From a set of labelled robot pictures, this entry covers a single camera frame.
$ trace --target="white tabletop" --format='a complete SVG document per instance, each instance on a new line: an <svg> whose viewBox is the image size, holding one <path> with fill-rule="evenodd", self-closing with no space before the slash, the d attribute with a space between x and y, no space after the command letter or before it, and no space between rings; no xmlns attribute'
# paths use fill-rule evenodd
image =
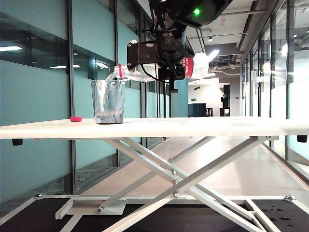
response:
<svg viewBox="0 0 309 232"><path fill-rule="evenodd" d="M260 117L126 118L98 125L69 119L0 127L1 139L100 139L124 137L309 135L309 121Z"/></svg>

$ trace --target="black stool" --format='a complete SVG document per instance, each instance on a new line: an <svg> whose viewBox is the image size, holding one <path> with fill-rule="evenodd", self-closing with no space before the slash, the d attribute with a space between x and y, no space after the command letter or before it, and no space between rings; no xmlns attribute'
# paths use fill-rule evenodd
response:
<svg viewBox="0 0 309 232"><path fill-rule="evenodd" d="M213 108L206 108L206 117L213 117Z"/></svg>

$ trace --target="water droplet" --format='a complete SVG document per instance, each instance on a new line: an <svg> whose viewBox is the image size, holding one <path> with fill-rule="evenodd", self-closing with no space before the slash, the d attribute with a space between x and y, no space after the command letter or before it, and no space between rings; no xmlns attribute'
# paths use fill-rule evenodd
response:
<svg viewBox="0 0 309 232"><path fill-rule="evenodd" d="M283 221L288 221L288 220L290 220L289 217L281 217L280 219L283 220Z"/></svg>

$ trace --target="clear plastic cup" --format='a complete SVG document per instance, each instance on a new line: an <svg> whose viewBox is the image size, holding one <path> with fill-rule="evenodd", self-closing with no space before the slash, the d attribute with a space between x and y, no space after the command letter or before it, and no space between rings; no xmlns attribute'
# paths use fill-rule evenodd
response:
<svg viewBox="0 0 309 232"><path fill-rule="evenodd" d="M91 87L96 123L122 123L125 103L125 82L92 81Z"/></svg>

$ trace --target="metal bracket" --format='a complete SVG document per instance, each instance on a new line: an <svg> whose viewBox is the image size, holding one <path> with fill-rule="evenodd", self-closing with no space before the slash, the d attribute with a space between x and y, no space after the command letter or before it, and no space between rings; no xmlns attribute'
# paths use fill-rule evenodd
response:
<svg viewBox="0 0 309 232"><path fill-rule="evenodd" d="M290 195L283 196L283 200L286 201L286 202L291 202L295 199L296 199L295 197L290 196Z"/></svg>
<svg viewBox="0 0 309 232"><path fill-rule="evenodd" d="M33 196L33 198L34 198L35 200L41 200L41 199L44 198L44 196L43 196L42 194L35 194L35 195Z"/></svg>
<svg viewBox="0 0 309 232"><path fill-rule="evenodd" d="M268 136L258 136L258 140L269 140L269 141L275 141L275 140L279 140L279 136L271 136L271 135L268 135Z"/></svg>

